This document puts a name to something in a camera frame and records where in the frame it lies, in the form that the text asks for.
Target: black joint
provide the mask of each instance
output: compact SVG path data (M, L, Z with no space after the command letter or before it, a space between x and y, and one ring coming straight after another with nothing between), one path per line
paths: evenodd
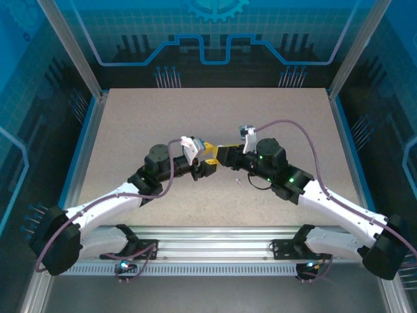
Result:
M39 257L52 235L67 221L68 217L57 205L44 213L29 240L29 246L36 256ZM79 251L82 249L80 245L81 233L78 228L79 226L73 223L69 224L46 252L42 263L52 276L62 274L78 260Z
M304 224L293 238L294 249L300 257L311 253L310 249L306 245L306 240L308 233L314 228L314 225Z
M407 223L400 216L392 215L386 225L409 240ZM358 253L368 271L382 279L392 280L403 263L408 248L388 230L376 235L373 246L359 248Z

